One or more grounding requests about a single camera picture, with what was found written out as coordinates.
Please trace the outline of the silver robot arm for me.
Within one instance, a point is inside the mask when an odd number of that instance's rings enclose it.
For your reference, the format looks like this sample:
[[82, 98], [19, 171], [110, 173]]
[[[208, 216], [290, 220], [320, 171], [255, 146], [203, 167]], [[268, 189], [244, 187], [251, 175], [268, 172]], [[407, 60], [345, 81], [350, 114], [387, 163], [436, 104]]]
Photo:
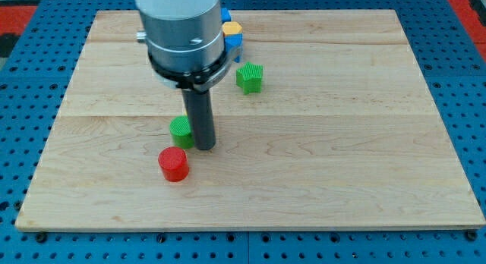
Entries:
[[135, 0], [152, 68], [163, 83], [204, 93], [242, 47], [225, 48], [219, 0]]

